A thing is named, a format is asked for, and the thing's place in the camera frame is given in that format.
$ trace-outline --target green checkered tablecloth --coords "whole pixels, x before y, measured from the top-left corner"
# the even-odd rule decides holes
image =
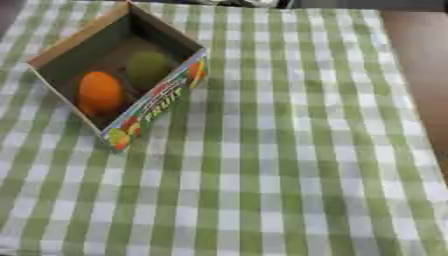
[[[0,254],[448,255],[377,12],[141,4],[210,79],[114,155],[25,64],[112,5],[29,0],[0,44]]]

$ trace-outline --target cardboard box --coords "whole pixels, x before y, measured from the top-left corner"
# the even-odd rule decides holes
[[[122,76],[125,63],[143,50],[164,54],[172,63],[172,71],[138,98],[127,93],[130,103],[113,117],[89,118],[78,109],[78,88],[86,73],[104,71],[127,84]],[[154,118],[195,88],[208,73],[203,46],[131,2],[117,4],[28,64],[114,152],[125,150]]]

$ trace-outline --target wooden table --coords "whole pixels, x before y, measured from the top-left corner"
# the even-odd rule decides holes
[[[22,3],[0,1],[0,37]],[[448,182],[448,16],[383,11],[382,17]]]

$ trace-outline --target box side panel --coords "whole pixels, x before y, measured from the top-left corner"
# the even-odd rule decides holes
[[[125,150],[140,134],[146,133],[155,118],[194,89],[207,74],[206,50],[201,49],[106,127],[101,132],[103,140],[115,152]]]
[[[102,30],[109,24],[115,22],[116,20],[127,15],[128,13],[129,13],[129,4],[127,3],[116,4],[116,6],[112,10],[110,10],[100,18],[87,23],[76,33],[68,37],[62,38],[53,45],[49,46],[44,52],[30,59],[28,61],[28,64],[31,65],[34,69],[39,69],[52,59],[58,57],[61,54],[64,54],[66,51],[80,44],[87,38],[96,34],[98,31]]]
[[[130,18],[125,15],[37,71],[58,90],[58,87],[85,71],[129,34]]]
[[[175,28],[131,5],[131,29],[138,36],[156,44],[173,58],[185,61],[202,46]]]

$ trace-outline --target green fruit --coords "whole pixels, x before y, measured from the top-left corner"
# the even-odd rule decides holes
[[[112,145],[117,145],[120,142],[120,139],[128,136],[124,131],[118,128],[112,128],[109,131],[109,143]]]
[[[129,59],[126,72],[134,88],[147,92],[168,75],[170,65],[163,54],[143,51]]]

